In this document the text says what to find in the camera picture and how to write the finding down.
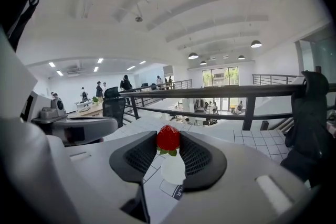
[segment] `red strawberry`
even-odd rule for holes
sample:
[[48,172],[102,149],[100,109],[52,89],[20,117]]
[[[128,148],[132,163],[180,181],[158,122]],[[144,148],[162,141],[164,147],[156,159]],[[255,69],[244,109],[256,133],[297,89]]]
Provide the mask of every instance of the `red strawberry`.
[[157,134],[156,140],[162,150],[173,151],[180,145],[180,132],[170,125],[165,125]]

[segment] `metal railing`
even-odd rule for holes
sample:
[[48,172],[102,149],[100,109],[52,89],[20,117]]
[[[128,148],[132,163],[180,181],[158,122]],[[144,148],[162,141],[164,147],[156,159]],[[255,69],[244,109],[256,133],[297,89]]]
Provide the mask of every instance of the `metal railing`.
[[291,84],[294,79],[302,76],[276,75],[276,74],[252,74],[254,85],[281,85]]
[[[198,118],[211,118],[218,120],[240,120],[243,122],[242,130],[250,130],[253,120],[275,120],[286,119],[292,117],[292,113],[272,114],[272,115],[254,115],[256,97],[274,97],[292,95],[293,92],[304,87],[301,84],[287,85],[267,85],[267,86],[225,86],[211,87],[200,89],[181,89],[170,91],[151,91],[151,92],[121,92],[120,95],[125,98],[130,98],[134,117],[139,119],[138,109],[152,112],[167,113],[172,115],[181,115]],[[336,83],[329,84],[329,92],[336,92]],[[141,98],[227,98],[227,97],[246,97],[245,115],[218,115],[207,113],[192,113],[174,110],[153,109],[138,106],[135,100]]]
[[[192,86],[193,86],[192,80],[189,79],[189,80],[174,81],[172,83],[155,84],[155,85],[135,88],[132,90],[122,91],[120,92],[120,94],[125,94],[125,93],[130,93],[130,92],[141,93],[141,92],[163,92],[167,90],[182,90],[182,89],[190,89],[192,88]],[[134,110],[133,102],[136,107],[144,108],[151,104],[162,101],[163,99],[164,99],[163,97],[157,97],[157,98],[139,97],[139,98],[134,98],[134,100],[132,100],[132,98],[126,97],[126,108],[124,111],[124,115],[132,116],[132,117],[135,117],[136,119],[139,119],[140,117],[138,115],[138,112]],[[123,119],[128,123],[132,122],[130,119],[127,119],[125,117],[123,117]]]

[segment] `desk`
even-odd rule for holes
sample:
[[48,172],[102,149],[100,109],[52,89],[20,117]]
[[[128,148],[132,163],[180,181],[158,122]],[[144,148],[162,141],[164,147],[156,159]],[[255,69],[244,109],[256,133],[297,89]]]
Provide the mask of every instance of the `desk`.
[[76,107],[77,107],[77,111],[80,111],[81,109],[84,108],[85,105],[89,105],[91,106],[93,104],[93,101],[86,101],[84,103],[75,103]]
[[70,114],[70,117],[74,118],[74,117],[83,117],[83,116],[103,116],[103,104],[99,103],[98,105],[92,105],[89,107],[90,109],[87,111],[83,111],[83,112],[75,112],[73,114]]

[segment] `white tile floor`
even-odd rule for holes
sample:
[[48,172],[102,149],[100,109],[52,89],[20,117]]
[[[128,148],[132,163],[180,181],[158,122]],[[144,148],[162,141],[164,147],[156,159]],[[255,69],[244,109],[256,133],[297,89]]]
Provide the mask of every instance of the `white tile floor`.
[[[231,143],[246,145],[264,153],[276,163],[287,157],[289,149],[285,146],[285,137],[278,131],[230,131],[214,127],[187,125],[180,122],[171,122],[157,118],[142,117],[128,125],[119,128],[113,134],[104,138],[110,141],[144,131],[159,131],[169,124],[180,131],[190,131],[223,139]],[[143,178],[146,204],[151,216],[151,223],[160,223],[178,203],[181,195],[180,186],[166,182],[160,173],[160,167],[165,155],[156,153],[154,161]]]

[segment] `office chair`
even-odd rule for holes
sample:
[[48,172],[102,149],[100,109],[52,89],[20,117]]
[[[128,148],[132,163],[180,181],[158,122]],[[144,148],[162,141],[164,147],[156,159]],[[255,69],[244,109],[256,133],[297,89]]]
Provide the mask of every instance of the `office chair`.
[[126,100],[125,98],[118,98],[119,96],[118,87],[109,88],[105,91],[103,98],[103,116],[114,117],[118,121],[118,128],[121,128]]

